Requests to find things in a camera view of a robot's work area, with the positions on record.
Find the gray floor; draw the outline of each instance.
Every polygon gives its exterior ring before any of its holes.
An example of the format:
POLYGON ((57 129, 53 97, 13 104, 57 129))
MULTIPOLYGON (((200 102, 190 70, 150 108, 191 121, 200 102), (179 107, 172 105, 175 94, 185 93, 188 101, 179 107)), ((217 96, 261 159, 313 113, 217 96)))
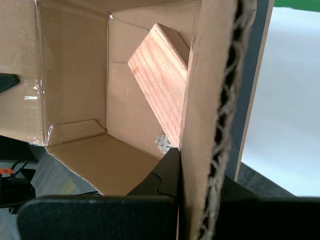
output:
MULTIPOLYGON (((45 195, 74 195, 95 191, 88 182, 72 173, 43 147, 31 145, 30 149, 39 161, 38 164, 28 163, 26 167, 36 169, 31 183, 37 198, 45 195)), ((0 209, 1 240, 20 240, 16 220, 17 216, 9 214, 7 208, 0 209)))
POLYGON ((261 197, 294 197, 293 194, 241 163, 237 183, 261 197))

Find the corrugated cardboard edge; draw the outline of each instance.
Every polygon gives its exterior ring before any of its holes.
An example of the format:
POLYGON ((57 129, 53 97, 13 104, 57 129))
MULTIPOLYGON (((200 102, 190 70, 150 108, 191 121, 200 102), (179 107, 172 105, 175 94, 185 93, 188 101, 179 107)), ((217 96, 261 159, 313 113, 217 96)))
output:
POLYGON ((242 80, 243 62, 247 51, 253 0, 235 0, 231 43, 219 95, 214 147, 206 189, 205 205, 201 217, 198 240, 212 239, 219 214, 220 195, 231 148, 231 125, 236 112, 237 98, 242 80))
POLYGON ((236 106, 243 55, 248 29, 241 17, 248 17, 242 7, 246 0, 202 0, 197 5, 195 31, 189 57, 189 73, 181 124, 181 159, 184 177, 184 239, 211 239, 219 212, 220 192, 228 162, 230 124, 236 106), (232 39, 240 25, 243 42, 237 47, 236 60, 229 65, 230 48, 237 45, 232 39), (234 86, 226 89, 226 77, 235 72, 234 86), (227 92, 228 106, 221 104, 227 92), (226 114, 220 126, 221 115, 226 114), (223 141, 217 141, 218 130, 223 141))

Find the black cable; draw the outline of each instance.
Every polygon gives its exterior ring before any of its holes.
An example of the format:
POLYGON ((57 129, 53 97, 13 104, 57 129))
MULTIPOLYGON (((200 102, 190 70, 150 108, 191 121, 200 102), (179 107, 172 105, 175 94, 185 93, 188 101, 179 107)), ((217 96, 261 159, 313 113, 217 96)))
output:
POLYGON ((16 171, 14 174, 11 174, 11 175, 10 175, 11 177, 14 177, 14 176, 16 176, 18 173, 20 173, 21 170, 25 168, 25 166, 28 164, 29 161, 26 160, 26 159, 22 159, 22 160, 16 161, 16 162, 12 165, 11 169, 14 170, 15 167, 16 167, 19 163, 21 163, 21 162, 23 162, 23 161, 25 161, 25 163, 23 164, 23 166, 22 166, 21 168, 19 168, 19 170, 16 171))
POLYGON ((72 195, 72 196, 89 196, 89 195, 99 195, 99 196, 101 196, 101 194, 98 191, 89 191, 89 192, 85 192, 85 193, 75 194, 75 195, 72 195))
POLYGON ((7 209, 7 208, 14 208, 14 207, 20 207, 23 204, 25 204, 27 201, 20 201, 15 203, 8 203, 8 204, 1 204, 0 209, 7 209))

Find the wood grain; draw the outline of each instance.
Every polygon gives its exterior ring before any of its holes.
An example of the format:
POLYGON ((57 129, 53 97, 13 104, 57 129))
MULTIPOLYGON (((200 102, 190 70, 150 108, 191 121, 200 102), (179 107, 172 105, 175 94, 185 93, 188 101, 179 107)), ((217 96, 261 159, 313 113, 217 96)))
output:
POLYGON ((189 48, 179 33, 156 23, 128 65, 172 146, 179 147, 189 48))

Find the cardboard box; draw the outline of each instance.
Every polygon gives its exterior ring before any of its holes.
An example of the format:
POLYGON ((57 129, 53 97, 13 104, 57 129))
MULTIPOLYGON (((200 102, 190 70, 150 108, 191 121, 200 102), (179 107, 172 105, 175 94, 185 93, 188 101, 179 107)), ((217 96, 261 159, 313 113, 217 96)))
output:
MULTIPOLYGON (((194 239, 204 214, 216 210, 205 204, 208 176, 242 2, 3 0, 0 72, 19 75, 21 83, 0 94, 0 134, 46 146, 104 195, 126 195, 159 162, 154 141, 163 134, 127 63, 155 23, 178 31, 190 47, 180 136, 181 224, 194 239)), ((218 192, 224 167, 211 176, 218 192)), ((211 197, 218 205, 218 195, 211 197)), ((207 228, 212 231, 211 221, 207 228)))

